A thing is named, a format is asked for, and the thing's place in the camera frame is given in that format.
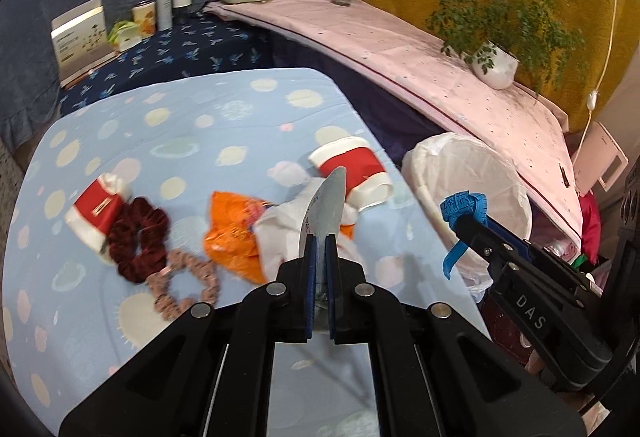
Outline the small red white paper cup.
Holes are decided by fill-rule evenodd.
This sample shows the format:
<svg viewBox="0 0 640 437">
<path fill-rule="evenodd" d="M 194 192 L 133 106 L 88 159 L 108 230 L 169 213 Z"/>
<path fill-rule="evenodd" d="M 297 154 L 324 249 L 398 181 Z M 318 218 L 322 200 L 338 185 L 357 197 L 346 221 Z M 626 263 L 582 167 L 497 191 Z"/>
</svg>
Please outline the small red white paper cup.
<svg viewBox="0 0 640 437">
<path fill-rule="evenodd" d="M 112 264 L 107 236 L 130 198 L 131 188 L 125 179 L 103 173 L 79 194 L 64 215 L 65 223 L 82 243 Z"/>
</svg>

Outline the potted green plant white pot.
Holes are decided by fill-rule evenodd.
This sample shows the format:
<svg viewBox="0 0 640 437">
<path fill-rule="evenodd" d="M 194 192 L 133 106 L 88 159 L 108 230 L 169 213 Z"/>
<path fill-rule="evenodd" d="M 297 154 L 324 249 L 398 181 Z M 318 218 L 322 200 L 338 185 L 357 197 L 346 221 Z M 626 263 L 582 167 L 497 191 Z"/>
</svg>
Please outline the potted green plant white pot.
<svg viewBox="0 0 640 437">
<path fill-rule="evenodd" d="M 439 0 L 425 19 L 440 51 L 486 74 L 500 50 L 518 60 L 537 94 L 560 90 L 570 76 L 587 82 L 587 39 L 573 16 L 579 0 Z"/>
</svg>

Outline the orange snack wrapper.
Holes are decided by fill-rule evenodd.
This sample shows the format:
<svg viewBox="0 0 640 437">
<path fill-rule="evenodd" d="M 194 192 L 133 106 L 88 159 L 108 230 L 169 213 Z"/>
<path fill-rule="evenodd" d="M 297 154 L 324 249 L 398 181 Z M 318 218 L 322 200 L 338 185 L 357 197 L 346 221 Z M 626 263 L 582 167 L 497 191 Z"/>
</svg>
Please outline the orange snack wrapper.
<svg viewBox="0 0 640 437">
<path fill-rule="evenodd" d="M 253 227 L 272 203 L 228 191 L 210 197 L 209 231 L 203 241 L 206 256 L 253 284 L 266 282 Z"/>
</svg>

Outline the white tissue cloth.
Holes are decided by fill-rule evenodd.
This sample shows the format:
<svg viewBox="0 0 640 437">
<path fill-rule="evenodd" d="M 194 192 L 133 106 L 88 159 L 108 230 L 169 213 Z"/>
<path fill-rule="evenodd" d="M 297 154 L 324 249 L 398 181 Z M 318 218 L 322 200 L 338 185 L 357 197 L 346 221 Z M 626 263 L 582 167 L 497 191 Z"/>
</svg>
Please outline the white tissue cloth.
<svg viewBox="0 0 640 437">
<path fill-rule="evenodd" d="M 308 184 L 288 202 L 271 206 L 255 221 L 252 229 L 256 238 L 262 274 L 267 282 L 274 281 L 280 265 L 299 257 L 299 238 L 309 202 L 323 178 L 311 178 Z M 337 236 L 339 257 L 364 264 L 356 243 L 352 240 L 359 213 L 345 203 L 341 219 L 341 232 Z"/>
</svg>

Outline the pink dotted scrunchie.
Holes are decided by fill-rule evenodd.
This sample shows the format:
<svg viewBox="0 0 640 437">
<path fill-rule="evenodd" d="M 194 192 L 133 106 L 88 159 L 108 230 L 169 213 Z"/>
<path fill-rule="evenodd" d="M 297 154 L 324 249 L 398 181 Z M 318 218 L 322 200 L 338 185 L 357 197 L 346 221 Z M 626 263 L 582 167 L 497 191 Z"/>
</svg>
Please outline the pink dotted scrunchie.
<svg viewBox="0 0 640 437">
<path fill-rule="evenodd" d="M 165 267 L 149 275 L 145 284 L 154 310 L 165 321 L 176 320 L 196 303 L 214 308 L 220 292 L 216 265 L 185 249 L 172 249 Z"/>
</svg>

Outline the light blue planet tablecloth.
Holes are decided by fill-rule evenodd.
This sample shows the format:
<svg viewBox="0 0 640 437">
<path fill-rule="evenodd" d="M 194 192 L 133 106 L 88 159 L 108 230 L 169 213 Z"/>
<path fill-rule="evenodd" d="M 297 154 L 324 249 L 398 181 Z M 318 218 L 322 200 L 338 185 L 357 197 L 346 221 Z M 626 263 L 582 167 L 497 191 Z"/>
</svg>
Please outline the light blue planet tablecloth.
<svg viewBox="0 0 640 437">
<path fill-rule="evenodd" d="M 169 216 L 169 247 L 203 251 L 209 200 L 230 191 L 283 203 L 316 176 L 318 147 L 367 139 L 394 186 L 363 211 L 355 244 L 370 282 L 404 303 L 444 301 L 483 325 L 445 248 L 391 158 L 341 88 L 310 69 L 197 76 L 131 90 L 74 111 L 43 136 L 26 172 L 2 279 L 10 364 L 51 431 L 163 330 L 146 287 L 82 243 L 65 213 L 100 174 L 116 174 Z"/>
</svg>

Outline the yellow small box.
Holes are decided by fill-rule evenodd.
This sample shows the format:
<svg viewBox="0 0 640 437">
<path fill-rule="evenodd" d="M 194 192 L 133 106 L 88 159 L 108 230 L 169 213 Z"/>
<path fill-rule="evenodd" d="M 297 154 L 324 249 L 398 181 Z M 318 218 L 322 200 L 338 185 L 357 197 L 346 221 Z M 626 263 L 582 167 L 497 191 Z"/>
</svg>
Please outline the yellow small box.
<svg viewBox="0 0 640 437">
<path fill-rule="evenodd" d="M 156 18 L 155 3 L 141 2 L 131 9 L 132 19 L 140 28 L 142 38 L 149 38 L 155 34 Z"/>
</svg>

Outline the black hair clip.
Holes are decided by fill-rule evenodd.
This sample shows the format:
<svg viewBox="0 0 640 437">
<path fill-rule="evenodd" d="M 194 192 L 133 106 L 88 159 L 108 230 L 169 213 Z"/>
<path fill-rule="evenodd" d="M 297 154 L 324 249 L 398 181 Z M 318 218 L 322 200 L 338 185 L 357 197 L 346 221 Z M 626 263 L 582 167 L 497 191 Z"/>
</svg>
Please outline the black hair clip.
<svg viewBox="0 0 640 437">
<path fill-rule="evenodd" d="M 559 163 L 559 169 L 560 169 L 560 173 L 561 173 L 561 177 L 562 177 L 562 182 L 565 188 L 570 188 L 570 181 L 568 180 L 566 171 L 564 166 Z"/>
</svg>

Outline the dark red velvet scrunchie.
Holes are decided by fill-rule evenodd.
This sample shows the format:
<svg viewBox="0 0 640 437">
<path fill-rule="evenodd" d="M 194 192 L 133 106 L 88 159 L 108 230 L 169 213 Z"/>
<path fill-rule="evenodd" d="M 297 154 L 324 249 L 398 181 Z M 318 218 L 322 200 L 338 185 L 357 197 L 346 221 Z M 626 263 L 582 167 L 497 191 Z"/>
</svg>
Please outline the dark red velvet scrunchie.
<svg viewBox="0 0 640 437">
<path fill-rule="evenodd" d="M 127 281 L 139 284 L 166 266 L 166 212 L 145 197 L 125 204 L 107 236 L 108 256 Z"/>
</svg>

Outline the green white small packet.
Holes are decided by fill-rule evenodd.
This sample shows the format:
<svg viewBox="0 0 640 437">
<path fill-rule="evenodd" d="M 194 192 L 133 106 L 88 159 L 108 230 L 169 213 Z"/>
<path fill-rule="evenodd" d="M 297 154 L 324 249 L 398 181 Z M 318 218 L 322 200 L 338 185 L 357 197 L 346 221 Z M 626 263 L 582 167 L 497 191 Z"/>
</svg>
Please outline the green white small packet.
<svg viewBox="0 0 640 437">
<path fill-rule="evenodd" d="M 142 42 L 140 26 L 133 21 L 117 21 L 107 35 L 107 41 L 119 53 L 126 52 Z"/>
</svg>

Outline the red cloth pile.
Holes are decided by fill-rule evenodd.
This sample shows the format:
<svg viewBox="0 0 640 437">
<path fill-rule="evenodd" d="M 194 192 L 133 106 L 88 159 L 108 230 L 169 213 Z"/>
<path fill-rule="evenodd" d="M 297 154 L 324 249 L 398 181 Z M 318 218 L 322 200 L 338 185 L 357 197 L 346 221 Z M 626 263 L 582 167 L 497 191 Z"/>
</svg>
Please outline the red cloth pile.
<svg viewBox="0 0 640 437">
<path fill-rule="evenodd" d="M 597 264 L 601 242 L 602 223 L 596 196 L 588 191 L 578 198 L 582 212 L 582 254 L 590 264 Z"/>
</svg>

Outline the large red white paper cup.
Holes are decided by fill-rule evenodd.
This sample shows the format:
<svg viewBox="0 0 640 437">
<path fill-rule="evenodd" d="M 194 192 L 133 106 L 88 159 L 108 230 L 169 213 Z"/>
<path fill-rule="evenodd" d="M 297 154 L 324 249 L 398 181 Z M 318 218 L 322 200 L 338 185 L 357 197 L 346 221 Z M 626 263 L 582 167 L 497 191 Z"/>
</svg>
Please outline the large red white paper cup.
<svg viewBox="0 0 640 437">
<path fill-rule="evenodd" d="M 328 142 L 311 152 L 309 161 L 322 177 L 328 177 L 335 168 L 345 168 L 346 202 L 358 211 L 383 204 L 393 194 L 390 175 L 362 137 L 347 136 Z"/>
</svg>

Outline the white lined trash bin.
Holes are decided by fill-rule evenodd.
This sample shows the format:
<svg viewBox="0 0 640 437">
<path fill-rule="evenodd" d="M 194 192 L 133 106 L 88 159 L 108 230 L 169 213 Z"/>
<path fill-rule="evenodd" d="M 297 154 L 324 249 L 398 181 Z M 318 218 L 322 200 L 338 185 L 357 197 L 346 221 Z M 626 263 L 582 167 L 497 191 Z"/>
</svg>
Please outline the white lined trash bin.
<svg viewBox="0 0 640 437">
<path fill-rule="evenodd" d="M 533 214 L 520 175 L 484 142 L 454 133 L 419 142 L 402 159 L 401 174 L 449 251 L 444 276 L 457 270 L 478 303 L 492 284 L 488 264 L 458 239 L 454 223 L 464 215 L 484 226 L 493 220 L 527 240 Z"/>
</svg>

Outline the pink bed sheet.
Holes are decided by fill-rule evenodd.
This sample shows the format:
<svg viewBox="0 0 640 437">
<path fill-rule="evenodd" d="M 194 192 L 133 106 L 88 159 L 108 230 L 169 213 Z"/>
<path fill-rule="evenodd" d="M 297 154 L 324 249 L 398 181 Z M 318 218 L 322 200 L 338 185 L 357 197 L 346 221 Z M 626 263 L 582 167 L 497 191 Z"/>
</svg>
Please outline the pink bed sheet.
<svg viewBox="0 0 640 437">
<path fill-rule="evenodd" d="M 547 99 L 513 84 L 494 90 L 434 35 L 363 1 L 269 0 L 204 7 L 225 20 L 279 33 L 341 62 L 445 130 L 474 136 L 510 160 L 529 197 L 575 245 L 582 212 L 561 122 Z M 559 169 L 566 171 L 565 188 Z"/>
</svg>

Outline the blue tape scrap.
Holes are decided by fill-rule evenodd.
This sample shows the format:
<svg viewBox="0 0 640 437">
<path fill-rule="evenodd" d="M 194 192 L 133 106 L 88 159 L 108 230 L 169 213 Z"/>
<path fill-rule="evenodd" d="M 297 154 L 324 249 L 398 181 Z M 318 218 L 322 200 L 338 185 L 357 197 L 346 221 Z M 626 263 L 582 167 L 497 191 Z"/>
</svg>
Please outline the blue tape scrap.
<svg viewBox="0 0 640 437">
<path fill-rule="evenodd" d="M 470 191 L 456 192 L 440 203 L 442 220 L 458 237 L 458 241 L 454 243 L 454 246 L 448 251 L 442 262 L 442 273 L 447 279 L 451 278 L 454 266 L 458 264 L 460 258 L 469 249 L 468 237 L 459 235 L 460 227 L 464 227 L 468 223 L 472 226 L 480 225 L 486 227 L 487 209 L 488 204 L 485 194 L 477 194 Z"/>
</svg>

